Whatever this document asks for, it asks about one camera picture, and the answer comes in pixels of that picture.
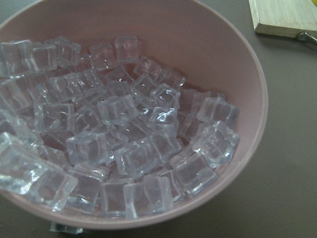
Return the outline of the wooden cutting board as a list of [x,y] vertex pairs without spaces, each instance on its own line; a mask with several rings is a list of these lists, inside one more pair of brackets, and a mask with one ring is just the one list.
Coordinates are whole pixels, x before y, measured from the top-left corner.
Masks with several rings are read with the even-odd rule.
[[311,0],[249,0],[254,31],[296,38],[301,32],[317,36],[317,6]]

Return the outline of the pink bowl with ice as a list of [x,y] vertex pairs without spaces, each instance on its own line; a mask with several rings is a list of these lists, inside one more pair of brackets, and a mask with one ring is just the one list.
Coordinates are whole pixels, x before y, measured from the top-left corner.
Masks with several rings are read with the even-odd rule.
[[199,90],[224,92],[239,108],[235,132],[240,142],[230,163],[217,169],[206,190],[164,214],[139,219],[91,217],[77,211],[56,213],[23,196],[1,197],[43,219],[97,230],[121,230],[161,223],[194,210],[230,185],[256,151],[265,128],[268,95],[261,64],[243,35],[210,7],[194,0],[41,0],[0,26],[0,39],[43,41],[65,36],[86,51],[120,35],[141,39],[143,54],[172,66]]

